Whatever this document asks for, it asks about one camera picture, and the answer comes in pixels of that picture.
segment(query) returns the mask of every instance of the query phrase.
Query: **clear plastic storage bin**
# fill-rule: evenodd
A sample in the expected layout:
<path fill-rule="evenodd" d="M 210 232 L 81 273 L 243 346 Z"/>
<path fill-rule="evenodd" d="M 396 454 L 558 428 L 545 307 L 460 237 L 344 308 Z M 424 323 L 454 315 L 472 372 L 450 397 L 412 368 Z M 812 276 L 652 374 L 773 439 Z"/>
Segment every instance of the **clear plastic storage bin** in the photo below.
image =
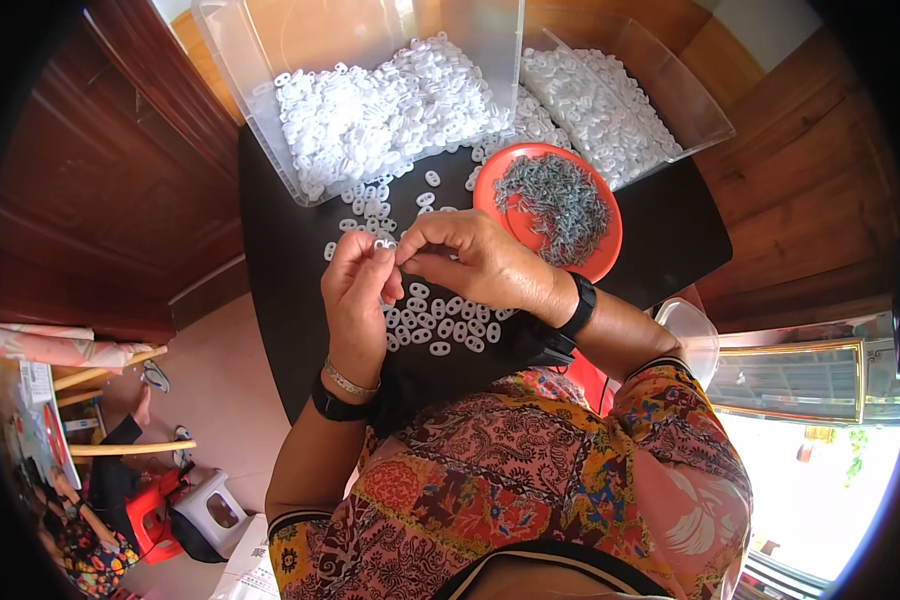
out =
<path fill-rule="evenodd" d="M 687 366 L 699 387 L 707 390 L 720 359 L 720 334 L 707 315 L 682 297 L 663 302 L 656 322 L 683 345 Z"/>
<path fill-rule="evenodd" d="M 411 39 L 444 31 L 480 66 L 497 105 L 514 112 L 523 0 L 193 0 L 192 13 L 247 125 L 304 207 L 360 181 L 329 186 L 316 201 L 302 193 L 279 119 L 274 78 L 280 73 L 332 71 L 337 62 L 373 69 Z M 414 159 L 443 150 L 430 147 Z"/>
<path fill-rule="evenodd" d="M 594 10 L 534 6 L 528 9 L 523 42 L 524 48 L 534 50 L 599 49 L 605 55 L 614 55 L 646 92 L 682 147 L 680 152 L 669 153 L 665 162 L 685 159 L 736 135 L 730 119 L 703 84 L 632 18 Z M 595 73 L 585 70 L 596 85 L 614 95 Z"/>

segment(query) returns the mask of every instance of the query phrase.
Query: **floral print shirt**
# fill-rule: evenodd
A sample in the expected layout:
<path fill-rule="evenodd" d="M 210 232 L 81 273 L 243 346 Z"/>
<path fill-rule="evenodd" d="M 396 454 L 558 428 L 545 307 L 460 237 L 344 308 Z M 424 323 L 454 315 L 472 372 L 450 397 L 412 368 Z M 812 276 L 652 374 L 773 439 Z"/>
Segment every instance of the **floral print shirt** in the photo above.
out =
<path fill-rule="evenodd" d="M 63 570 L 70 581 L 91 598 L 107 598 L 117 590 L 127 569 L 139 560 L 121 534 L 114 534 L 118 548 L 101 544 L 93 528 L 80 516 L 65 519 L 56 540 L 63 551 Z"/>
<path fill-rule="evenodd" d="M 628 378 L 609 416 L 545 368 L 378 440 L 333 512 L 269 528 L 284 599 L 450 598 L 493 556 L 548 561 L 623 594 L 732 597 L 753 497 L 683 362 Z"/>

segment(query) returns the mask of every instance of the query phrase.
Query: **finger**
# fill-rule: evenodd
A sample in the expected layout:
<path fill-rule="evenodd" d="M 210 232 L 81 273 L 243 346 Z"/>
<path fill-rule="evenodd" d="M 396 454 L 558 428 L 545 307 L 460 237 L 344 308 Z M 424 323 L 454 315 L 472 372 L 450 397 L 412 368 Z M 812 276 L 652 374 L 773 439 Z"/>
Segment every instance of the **finger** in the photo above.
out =
<path fill-rule="evenodd" d="M 442 285 L 461 296 L 467 296 L 476 269 L 438 254 L 417 254 L 403 263 L 403 270 L 427 282 Z"/>
<path fill-rule="evenodd" d="M 441 244 L 457 250 L 468 248 L 473 240 L 472 221 L 467 210 L 420 215 L 396 246 L 396 264 L 404 264 L 427 244 Z"/>
<path fill-rule="evenodd" d="M 377 297 L 383 295 L 384 284 L 393 270 L 394 252 L 386 247 L 378 247 L 373 257 L 360 265 L 357 277 L 345 295 L 357 301 L 376 302 Z"/>
<path fill-rule="evenodd" d="M 389 277 L 386 278 L 384 291 L 381 296 L 383 296 L 384 302 L 388 305 L 393 305 L 404 297 L 403 275 L 400 274 L 400 270 L 396 268 L 396 265 L 393 265 Z"/>
<path fill-rule="evenodd" d="M 347 292 L 348 274 L 357 273 L 366 258 L 373 256 L 373 243 L 377 241 L 365 231 L 348 231 L 336 242 L 333 260 L 323 274 L 324 287 L 335 297 Z"/>

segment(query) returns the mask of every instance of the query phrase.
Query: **black watch strap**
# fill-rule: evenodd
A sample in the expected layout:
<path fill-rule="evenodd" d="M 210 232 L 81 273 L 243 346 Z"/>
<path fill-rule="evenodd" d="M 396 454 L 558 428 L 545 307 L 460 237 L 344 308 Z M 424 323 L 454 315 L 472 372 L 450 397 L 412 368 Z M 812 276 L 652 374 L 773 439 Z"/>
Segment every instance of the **black watch strap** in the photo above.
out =
<path fill-rule="evenodd" d="M 374 402 L 366 404 L 348 404 L 339 399 L 333 393 L 324 388 L 324 382 L 321 380 L 321 372 L 316 372 L 316 379 L 313 380 L 313 387 L 310 391 L 313 398 L 313 407 L 324 419 L 329 421 L 346 422 L 346 421 L 369 421 L 373 414 Z"/>
<path fill-rule="evenodd" d="M 560 328 L 560 333 L 576 341 L 577 334 L 593 316 L 593 309 L 597 306 L 597 291 L 593 289 L 590 280 L 578 272 L 571 272 L 570 277 L 576 283 L 576 294 L 579 296 L 579 301 L 576 303 L 573 317 L 570 317 L 570 320 Z"/>

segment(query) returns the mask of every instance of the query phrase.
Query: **green plant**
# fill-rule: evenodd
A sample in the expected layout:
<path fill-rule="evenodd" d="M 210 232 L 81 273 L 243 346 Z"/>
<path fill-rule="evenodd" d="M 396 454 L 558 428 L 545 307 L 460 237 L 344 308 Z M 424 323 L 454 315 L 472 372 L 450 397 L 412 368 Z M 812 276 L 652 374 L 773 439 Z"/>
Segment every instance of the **green plant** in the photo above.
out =
<path fill-rule="evenodd" d="M 853 458 L 850 460 L 850 467 L 846 470 L 846 477 L 843 479 L 843 487 L 849 488 L 853 478 L 860 473 L 864 467 L 863 453 L 867 449 L 867 430 L 862 427 L 856 427 L 849 430 L 850 446 L 853 449 Z"/>

